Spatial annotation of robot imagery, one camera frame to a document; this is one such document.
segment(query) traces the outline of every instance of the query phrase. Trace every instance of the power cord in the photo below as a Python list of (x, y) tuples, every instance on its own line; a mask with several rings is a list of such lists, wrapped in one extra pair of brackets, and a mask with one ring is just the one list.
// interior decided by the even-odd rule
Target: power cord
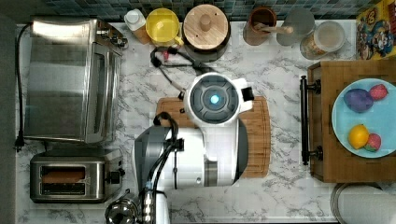
[(15, 75), (18, 80), (18, 98), (19, 98), (19, 105), (20, 105), (20, 130), (18, 131), (18, 137), (15, 140), (15, 146), (14, 148), (17, 150), (17, 152), (20, 152), (22, 147), (24, 146), (24, 141), (23, 141), (23, 105), (22, 105), (22, 86), (21, 86), (21, 70), (20, 70), (20, 44), (21, 44), (21, 37), (23, 35), (23, 32), (31, 26), (32, 23), (28, 23), (20, 31), (20, 34), (18, 35), (18, 39), (15, 44)]
[[(180, 63), (180, 64), (165, 64), (163, 62), (161, 62), (160, 59), (158, 59), (155, 56), (156, 52), (165, 52), (167, 51), (169, 54), (178, 54), (181, 57), (183, 57), (184, 59), (188, 60), (191, 63)], [(204, 63), (200, 63), (198, 61), (195, 61), (192, 57), (190, 57), (189, 55), (187, 55), (186, 53), (183, 52), (179, 52), (178, 49), (176, 48), (172, 48), (172, 47), (156, 47), (151, 53), (150, 53), (150, 61), (151, 63), (157, 67), (158, 69), (160, 69), (161, 73), (163, 74), (163, 76), (166, 78), (166, 80), (168, 80), (168, 82), (175, 87), (177, 90), (180, 91), (180, 95), (179, 95), (179, 99), (182, 100), (182, 97), (184, 96), (184, 93), (186, 92), (186, 89), (181, 87), (179, 84), (177, 84), (174, 80), (172, 80), (168, 75), (166, 75), (165, 71), (163, 70), (162, 66), (164, 67), (192, 67), (196, 73), (197, 76), (200, 76), (201, 74), (204, 73), (208, 73), (208, 72), (217, 72), (215, 69), (213, 69), (210, 66), (207, 66)]]
[(157, 173), (155, 175), (154, 185), (152, 187), (152, 206), (153, 206), (152, 223), (155, 223), (155, 217), (156, 217), (155, 207), (156, 207), (156, 202), (157, 202), (157, 193), (159, 193), (159, 191), (157, 190), (158, 181), (160, 179), (163, 167), (165, 166), (166, 161), (168, 160), (169, 154), (172, 152), (172, 150), (175, 147), (177, 147), (177, 144), (178, 144), (178, 142), (177, 142), (178, 125), (177, 125), (176, 121), (174, 119), (172, 119), (172, 117), (169, 115), (169, 113), (162, 112), (154, 118), (154, 125), (161, 125), (161, 119), (167, 119), (171, 123), (172, 136), (167, 142), (169, 144), (166, 146), (166, 149), (163, 151), (163, 153), (158, 158), (158, 160), (156, 160), (154, 162), (150, 171), (148, 172), (148, 182), (151, 183), (153, 176), (154, 176), (154, 172), (155, 172), (156, 168), (158, 167), (158, 165), (160, 165), (158, 167)]

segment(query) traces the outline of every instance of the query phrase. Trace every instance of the yellow fruit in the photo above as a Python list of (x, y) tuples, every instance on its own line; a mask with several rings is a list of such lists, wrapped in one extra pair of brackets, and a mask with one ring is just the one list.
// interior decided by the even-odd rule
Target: yellow fruit
[(369, 140), (369, 131), (364, 125), (358, 124), (350, 130), (347, 140), (355, 149), (364, 147)]

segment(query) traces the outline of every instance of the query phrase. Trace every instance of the wooden spoon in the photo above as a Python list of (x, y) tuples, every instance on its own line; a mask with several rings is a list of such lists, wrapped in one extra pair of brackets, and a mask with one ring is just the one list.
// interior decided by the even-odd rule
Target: wooden spoon
[(279, 34), (283, 34), (283, 35), (289, 35), (289, 34), (293, 33), (293, 27), (291, 27), (291, 26), (273, 27), (273, 26), (265, 25), (261, 22), (254, 22), (253, 28), (258, 31), (279, 33)]

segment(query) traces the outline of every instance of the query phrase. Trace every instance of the white bottle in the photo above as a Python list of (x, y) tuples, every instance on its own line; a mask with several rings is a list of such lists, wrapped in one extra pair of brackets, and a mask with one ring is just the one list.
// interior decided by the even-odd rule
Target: white bottle
[(148, 32), (146, 31), (146, 19), (139, 9), (129, 11), (124, 20), (128, 28), (139, 39), (140, 43), (147, 44), (150, 41)]

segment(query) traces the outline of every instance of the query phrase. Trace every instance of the tile backsplash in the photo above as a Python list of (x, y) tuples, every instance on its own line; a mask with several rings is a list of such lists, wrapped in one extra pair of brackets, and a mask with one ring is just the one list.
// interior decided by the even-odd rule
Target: tile backsplash
[(230, 21), (246, 21), (254, 7), (273, 9), (282, 21), (294, 7), (309, 8), (316, 19), (355, 19), (379, 0), (43, 0), (59, 15), (97, 16), (105, 21), (123, 21), (131, 9), (138, 8), (147, 15), (155, 8), (173, 10), (181, 21), (195, 6), (212, 4), (224, 11)]

